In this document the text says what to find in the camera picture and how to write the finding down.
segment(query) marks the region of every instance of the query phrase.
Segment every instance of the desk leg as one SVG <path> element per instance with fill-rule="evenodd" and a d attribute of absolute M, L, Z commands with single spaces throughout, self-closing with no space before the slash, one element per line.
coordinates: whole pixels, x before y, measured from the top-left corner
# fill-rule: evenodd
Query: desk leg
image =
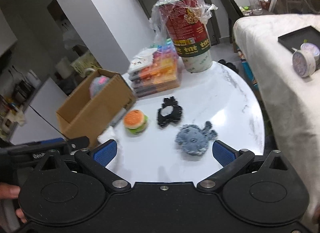
<path fill-rule="evenodd" d="M 276 3 L 277 3 L 277 0 L 271 0 L 270 7 L 269 7 L 270 12 L 273 12 L 273 10 L 275 9 Z"/>

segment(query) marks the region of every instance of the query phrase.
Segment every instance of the black tray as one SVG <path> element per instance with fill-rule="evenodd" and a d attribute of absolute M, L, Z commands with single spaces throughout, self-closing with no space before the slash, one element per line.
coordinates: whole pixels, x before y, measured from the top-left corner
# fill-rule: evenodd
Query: black tray
<path fill-rule="evenodd" d="M 300 46 L 304 40 L 307 40 L 307 42 L 312 43 L 320 48 L 320 32 L 318 32 L 312 26 L 308 26 L 278 37 L 278 42 L 285 46 L 292 53 L 294 53 L 292 48 L 300 49 Z"/>

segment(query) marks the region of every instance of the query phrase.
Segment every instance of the gray plush toy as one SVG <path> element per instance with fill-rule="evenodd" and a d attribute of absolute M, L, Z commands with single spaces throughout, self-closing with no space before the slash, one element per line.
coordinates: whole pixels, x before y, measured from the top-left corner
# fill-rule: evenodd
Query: gray plush toy
<path fill-rule="evenodd" d="M 216 140 L 218 134 L 211 130 L 212 124 L 206 121 L 201 130 L 197 125 L 183 125 L 176 136 L 176 143 L 182 145 L 182 150 L 190 155 L 203 155 L 210 140 Z"/>

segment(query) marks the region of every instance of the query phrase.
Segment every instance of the table covered with cloth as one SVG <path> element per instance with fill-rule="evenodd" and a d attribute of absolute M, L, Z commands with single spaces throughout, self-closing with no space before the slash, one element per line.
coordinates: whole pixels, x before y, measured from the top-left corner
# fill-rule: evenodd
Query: table covered with cloth
<path fill-rule="evenodd" d="M 320 30 L 318 15 L 267 15 L 239 19 L 235 40 L 258 82 L 278 148 L 289 159 L 310 194 L 302 222 L 320 203 L 320 70 L 308 78 L 292 67 L 292 53 L 278 37 L 306 26 Z"/>

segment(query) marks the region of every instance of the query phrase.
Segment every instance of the blue gripper pad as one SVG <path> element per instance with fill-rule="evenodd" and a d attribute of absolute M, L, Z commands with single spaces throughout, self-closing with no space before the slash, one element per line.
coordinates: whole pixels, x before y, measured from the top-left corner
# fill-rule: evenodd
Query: blue gripper pad
<path fill-rule="evenodd" d="M 116 141 L 109 140 L 92 151 L 92 158 L 103 167 L 106 167 L 116 156 L 117 150 Z"/>
<path fill-rule="evenodd" d="M 227 146 L 225 143 L 216 140 L 212 145 L 213 157 L 223 166 L 227 166 L 236 158 L 237 151 Z"/>

